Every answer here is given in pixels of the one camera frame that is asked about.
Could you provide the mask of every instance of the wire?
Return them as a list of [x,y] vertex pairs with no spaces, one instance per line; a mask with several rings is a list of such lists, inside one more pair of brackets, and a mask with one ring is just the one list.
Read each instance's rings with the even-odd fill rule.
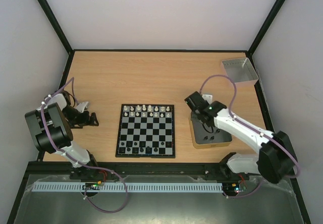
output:
[[72,107],[74,107],[75,106],[75,103],[76,103],[76,100],[75,100],[75,97],[74,96],[72,96],[69,92],[67,92],[72,98],[73,98],[73,100],[74,100],[74,104],[73,104],[73,106]]
[[244,186],[247,188],[247,184],[246,184],[246,181],[244,180],[244,177],[239,174],[240,178],[241,178],[241,182],[243,182]]
[[99,173],[102,173],[103,174],[103,184],[105,184],[105,181],[106,181],[106,172],[105,171],[99,171]]
[[206,132],[208,132],[208,133],[214,133],[214,129],[213,129],[213,126],[211,126],[211,132],[210,131],[208,131],[206,128],[205,128],[205,125],[204,125],[204,123],[202,124],[202,126],[203,126],[203,129],[206,131]]
[[[233,80],[231,79],[231,78],[229,78],[228,76],[226,76],[226,75],[222,75],[222,74],[215,74],[215,75],[212,75],[212,76],[209,76],[204,82],[203,82],[203,84],[202,84],[202,86],[201,86],[201,88],[200,88],[200,91],[199,91],[199,93],[201,94],[202,93],[202,89],[203,89],[203,87],[204,87],[204,85],[207,83],[207,81],[209,80],[209,79],[211,79],[211,78],[214,78],[214,77],[223,77],[223,78],[226,78],[226,79],[228,79],[231,83],[232,83],[232,85],[233,85],[233,87],[234,87],[234,95],[233,95],[233,97],[232,97],[232,100],[231,100],[231,102],[230,102],[230,104],[229,104],[229,115],[235,120],[235,121],[237,121],[238,123],[240,123],[241,125],[243,125],[243,126],[245,126],[246,128],[248,128],[248,129],[250,129],[250,130],[252,130],[252,131],[254,131],[256,134],[259,134],[260,135],[260,131],[259,130],[257,130],[257,129],[255,129],[255,128],[253,128],[252,126],[250,126],[250,125],[248,125],[247,123],[245,123],[245,122],[243,122],[243,121],[241,121],[240,119],[238,119],[238,118],[234,118],[234,115],[233,115],[233,112],[232,112],[232,105],[233,105],[233,102],[234,102],[234,100],[236,99],[236,96],[237,96],[237,86],[236,86],[236,84],[235,84],[235,82],[233,82]],[[270,142],[272,142],[272,143],[274,143],[276,146],[278,146],[291,160],[292,160],[292,162],[295,164],[295,166],[296,166],[296,168],[297,168],[297,172],[296,172],[296,174],[295,175],[285,175],[286,177],[288,177],[288,178],[291,178],[291,179],[293,179],[293,178],[297,178],[299,175],[300,175],[300,173],[301,173],[301,167],[300,167],[300,165],[299,165],[299,163],[296,161],[296,159],[293,157],[293,155],[291,155],[281,144],[279,144],[275,139],[273,139],[273,138],[271,138],[271,137],[269,137],[269,136],[267,136],[266,134],[264,134],[263,135],[266,139],[268,139]]]
[[122,184],[124,185],[124,187],[125,187],[125,191],[126,191],[126,198],[125,198],[125,200],[124,200],[124,202],[123,202],[123,204],[118,208],[118,209],[116,209],[116,210],[103,210],[103,209],[101,209],[101,208],[99,208],[99,207],[97,207],[95,204],[93,204],[92,202],[91,202],[91,200],[86,196],[86,191],[84,192],[84,195],[85,195],[85,199],[96,209],[96,210],[99,210],[99,211],[101,211],[101,212],[104,212],[104,213],[116,213],[116,212],[118,212],[118,211],[120,211],[120,210],[122,210],[126,205],[127,205],[127,203],[128,203],[128,201],[129,201],[129,193],[128,193],[128,188],[127,188],[127,185],[126,185],[126,183],[125,183],[125,180],[120,176],[120,175],[118,175],[116,172],[114,172],[113,170],[109,170],[109,169],[106,169],[106,168],[104,168],[104,167],[96,167],[96,166],[88,166],[88,165],[86,165],[86,164],[83,164],[82,162],[79,162],[78,160],[76,160],[75,158],[73,158],[72,156],[70,156],[66,151],[64,151],[64,150],[61,150],[61,149],[59,149],[56,145],[55,145],[55,143],[54,143],[54,141],[53,141],[53,139],[52,139],[52,137],[51,137],[51,135],[50,135],[50,132],[49,132],[49,129],[48,129],[48,126],[47,126],[47,123],[46,123],[46,118],[45,118],[45,114],[44,114],[44,108],[45,108],[45,105],[47,104],[47,102],[52,98],[52,97],[54,97],[55,95],[57,95],[57,94],[59,94],[69,83],[71,83],[72,82],[72,94],[73,94],[73,96],[74,96],[74,98],[75,98],[75,101],[76,101],[76,103],[78,104],[78,101],[77,101],[77,99],[76,99],[76,97],[75,97],[75,94],[74,94],[74,77],[72,77],[63,87],[61,87],[58,91],[56,91],[53,95],[51,95],[51,96],[48,96],[42,103],[41,103],[41,108],[40,108],[40,114],[41,114],[41,120],[42,120],[42,122],[43,122],[43,125],[44,125],[44,128],[45,128],[45,131],[46,131],[46,134],[47,134],[47,137],[48,137],[48,139],[49,139],[49,141],[50,141],[50,144],[52,145],[52,147],[56,150],[56,151],[59,151],[59,152],[62,152],[64,155],[66,155],[71,161],[73,161],[73,162],[75,162],[75,163],[78,163],[79,165],[81,165],[81,166],[83,166],[83,167],[86,167],[86,168],[88,168],[88,169],[94,169],[94,170],[103,170],[103,171],[108,171],[108,172],[110,172],[111,174],[113,174],[113,175],[116,175],[119,179],[120,179],[120,181],[122,182]]

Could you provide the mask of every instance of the wooden tabletop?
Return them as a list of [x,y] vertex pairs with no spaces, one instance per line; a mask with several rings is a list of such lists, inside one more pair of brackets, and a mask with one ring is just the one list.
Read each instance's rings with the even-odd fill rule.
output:
[[[105,162],[219,162],[230,152],[254,153],[233,136],[228,147],[193,147],[189,115],[184,99],[198,91],[210,75],[222,74],[225,59],[245,57],[240,52],[75,52],[68,79],[75,77],[79,102],[90,101],[99,126],[73,129],[74,140],[89,150],[97,161]],[[229,105],[233,87],[222,78],[213,78],[203,93]],[[115,157],[121,104],[174,104],[176,158]],[[238,88],[233,111],[264,128],[253,86]],[[64,161],[56,154],[45,154],[44,161]]]

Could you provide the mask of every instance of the purple cable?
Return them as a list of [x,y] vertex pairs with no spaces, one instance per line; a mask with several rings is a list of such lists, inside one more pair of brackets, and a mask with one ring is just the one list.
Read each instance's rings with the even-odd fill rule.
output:
[[41,105],[41,109],[40,109],[40,114],[41,114],[41,120],[42,120],[42,122],[43,122],[43,125],[44,125],[44,128],[45,128],[45,131],[46,131],[46,134],[47,134],[47,137],[48,137],[48,139],[49,139],[49,141],[50,141],[50,143],[51,143],[51,145],[52,145],[52,147],[56,150],[56,151],[59,151],[59,152],[62,152],[62,153],[65,153],[65,155],[71,160],[71,161],[73,161],[73,162],[77,162],[78,164],[80,164],[80,165],[82,165],[83,167],[86,167],[86,168],[88,168],[88,169],[95,169],[95,170],[104,170],[104,171],[108,171],[108,172],[110,172],[111,174],[114,174],[114,175],[116,175],[119,179],[120,179],[120,181],[123,183],[123,185],[125,186],[125,191],[126,191],[126,199],[125,199],[125,201],[124,201],[124,203],[122,204],[122,206],[121,207],[119,207],[118,209],[116,209],[116,210],[103,210],[103,209],[101,209],[101,208],[99,208],[99,207],[97,207],[96,205],[94,205],[93,203],[92,203],[92,201],[86,196],[86,191],[84,192],[84,195],[85,195],[85,197],[86,197],[86,199],[87,199],[87,201],[96,209],[96,210],[98,210],[98,211],[101,211],[101,212],[104,212],[104,213],[116,213],[116,212],[118,212],[118,211],[120,211],[120,210],[122,210],[126,205],[127,205],[127,203],[128,203],[128,200],[129,200],[129,193],[128,193],[128,188],[127,188],[127,185],[126,185],[126,183],[125,183],[125,180],[120,176],[120,175],[118,175],[116,172],[114,172],[114,171],[112,171],[112,170],[109,170],[109,169],[106,169],[106,168],[104,168],[104,167],[94,167],[94,166],[88,166],[88,165],[86,165],[86,164],[83,164],[83,163],[81,163],[81,162],[78,162],[78,160],[76,160],[75,158],[73,158],[72,156],[70,156],[68,153],[66,153],[64,150],[61,150],[61,149],[59,149],[56,145],[55,145],[55,143],[54,143],[54,141],[53,141],[53,139],[52,139],[52,137],[51,137],[51,135],[50,135],[50,132],[49,132],[49,129],[48,129],[48,126],[47,126],[47,123],[46,123],[46,118],[45,118],[45,114],[44,114],[44,108],[45,108],[45,105],[46,105],[46,103],[52,98],[52,97],[54,97],[55,95],[57,95],[57,94],[59,94],[70,82],[72,82],[72,94],[73,94],[73,96],[74,96],[74,98],[75,98],[75,101],[77,102],[77,100],[76,100],[76,97],[75,97],[75,94],[74,94],[74,77],[73,78],[71,78],[62,88],[60,88],[58,91],[56,91],[53,95],[51,95],[51,97],[47,97],[46,99],[45,99],[45,101],[44,102],[42,102],[42,105]]
[[[229,114],[230,114],[230,116],[234,119],[234,115],[233,115],[233,113],[232,113],[232,110],[231,110],[231,108],[232,108],[232,105],[233,105],[233,102],[234,102],[234,100],[235,100],[235,98],[236,98],[236,96],[237,96],[237,86],[236,86],[236,84],[235,84],[235,82],[233,82],[233,80],[231,79],[231,78],[229,78],[228,76],[226,76],[226,75],[221,75],[221,74],[215,74],[215,75],[212,75],[212,76],[210,76],[210,77],[208,77],[204,82],[203,82],[203,84],[202,84],[202,86],[201,86],[201,88],[200,88],[200,91],[199,91],[199,93],[200,94],[202,94],[202,89],[203,89],[203,87],[204,87],[204,85],[207,83],[207,81],[209,80],[209,79],[211,79],[211,78],[214,78],[214,77],[223,77],[223,78],[226,78],[226,79],[228,79],[231,83],[232,83],[232,85],[233,85],[233,87],[234,87],[234,94],[233,94],[233,97],[232,97],[232,100],[231,100],[231,102],[230,102],[230,105],[229,105]],[[234,119],[235,121],[237,121],[237,122],[239,122],[241,125],[243,125],[243,126],[245,126],[246,128],[248,128],[248,129],[250,129],[250,130],[252,130],[252,131],[254,131],[256,134],[260,134],[260,131],[259,130],[257,130],[257,129],[255,129],[255,128],[253,128],[252,126],[250,126],[250,125],[248,125],[247,123],[245,123],[245,122],[243,122],[243,121],[241,121],[241,120],[239,120],[238,118],[235,118]],[[296,161],[296,159],[293,157],[293,155],[291,155],[281,144],[279,144],[276,140],[274,140],[273,138],[271,138],[271,137],[269,137],[269,136],[267,136],[266,134],[264,134],[264,137],[266,138],[266,139],[268,139],[270,142],[272,142],[272,143],[274,143],[276,146],[278,146],[291,160],[292,160],[292,162],[295,164],[295,166],[296,166],[296,168],[297,168],[297,173],[296,173],[296,175],[285,175],[286,177],[288,177],[288,178],[291,178],[291,179],[293,179],[293,178],[297,178],[299,175],[300,175],[300,173],[301,173],[301,167],[300,167],[300,165],[299,165],[299,163]]]

